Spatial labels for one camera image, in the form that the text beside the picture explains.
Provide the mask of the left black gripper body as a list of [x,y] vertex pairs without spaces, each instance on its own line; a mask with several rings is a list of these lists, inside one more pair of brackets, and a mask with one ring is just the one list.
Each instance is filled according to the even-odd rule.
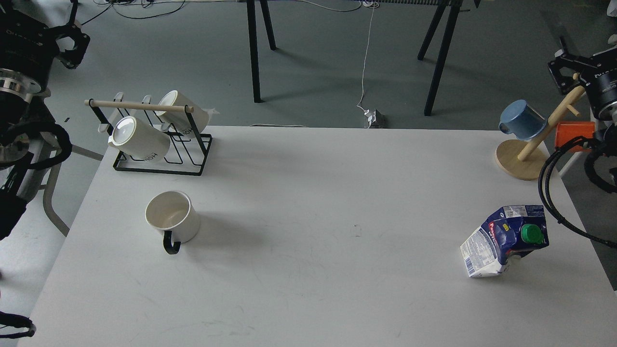
[[48,82],[63,26],[47,26],[18,10],[2,10],[0,24],[1,79]]

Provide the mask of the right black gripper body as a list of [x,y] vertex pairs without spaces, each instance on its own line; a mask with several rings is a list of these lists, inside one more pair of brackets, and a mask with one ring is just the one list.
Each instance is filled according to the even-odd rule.
[[617,103],[616,47],[591,57],[593,68],[580,74],[593,116],[601,121],[613,121]]

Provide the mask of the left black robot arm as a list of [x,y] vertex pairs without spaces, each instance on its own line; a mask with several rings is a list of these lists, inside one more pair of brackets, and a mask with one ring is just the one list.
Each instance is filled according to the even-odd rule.
[[90,37],[70,2],[68,21],[50,27],[1,2],[1,237],[8,237],[33,199],[45,171],[64,162],[72,145],[45,106],[53,61],[75,69]]

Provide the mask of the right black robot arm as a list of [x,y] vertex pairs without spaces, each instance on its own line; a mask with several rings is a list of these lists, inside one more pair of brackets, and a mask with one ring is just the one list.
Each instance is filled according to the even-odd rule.
[[610,121],[611,125],[595,131],[588,140],[591,152],[586,157],[584,171],[588,179],[608,193],[616,192],[616,168],[610,170],[612,183],[605,181],[595,171],[595,162],[601,156],[616,155],[616,100],[617,62],[616,49],[606,49],[591,57],[574,55],[568,51],[566,40],[559,37],[560,51],[547,65],[553,81],[562,95],[582,86],[597,121]]

